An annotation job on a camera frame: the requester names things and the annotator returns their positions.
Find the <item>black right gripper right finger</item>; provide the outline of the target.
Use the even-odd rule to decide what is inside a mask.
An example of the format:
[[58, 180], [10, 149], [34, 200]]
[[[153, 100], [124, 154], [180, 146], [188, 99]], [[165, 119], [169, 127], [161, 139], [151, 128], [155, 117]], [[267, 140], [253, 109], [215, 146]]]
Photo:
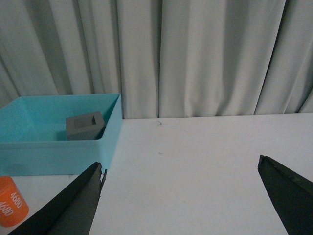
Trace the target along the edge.
[[260, 155], [258, 173], [287, 233], [311, 235], [313, 183], [264, 155]]

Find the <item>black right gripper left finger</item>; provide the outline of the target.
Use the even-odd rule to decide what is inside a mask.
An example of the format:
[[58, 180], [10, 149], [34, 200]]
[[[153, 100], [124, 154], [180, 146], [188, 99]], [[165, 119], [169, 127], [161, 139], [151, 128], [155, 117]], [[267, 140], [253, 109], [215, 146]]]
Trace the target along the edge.
[[11, 235], [88, 235], [107, 170], [94, 162]]

